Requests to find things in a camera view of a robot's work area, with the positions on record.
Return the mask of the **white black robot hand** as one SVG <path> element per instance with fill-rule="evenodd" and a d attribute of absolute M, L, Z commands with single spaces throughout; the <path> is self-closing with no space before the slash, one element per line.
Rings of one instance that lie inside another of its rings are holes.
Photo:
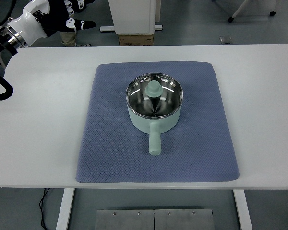
<path fill-rule="evenodd" d="M 75 19 L 72 16 L 84 10 L 92 0 L 32 0 L 20 17 L 10 21 L 6 29 L 22 47 L 36 40 L 52 36 L 55 32 L 77 32 L 94 28 L 94 21 Z"/>

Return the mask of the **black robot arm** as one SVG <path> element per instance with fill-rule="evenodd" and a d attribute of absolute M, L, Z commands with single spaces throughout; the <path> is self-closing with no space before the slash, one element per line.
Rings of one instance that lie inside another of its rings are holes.
<path fill-rule="evenodd" d="M 8 51 L 12 56 L 22 46 L 18 40 L 18 33 L 11 27 L 6 26 L 0 29 L 0 77 L 4 77 L 5 63 L 2 60 L 2 51 Z"/>

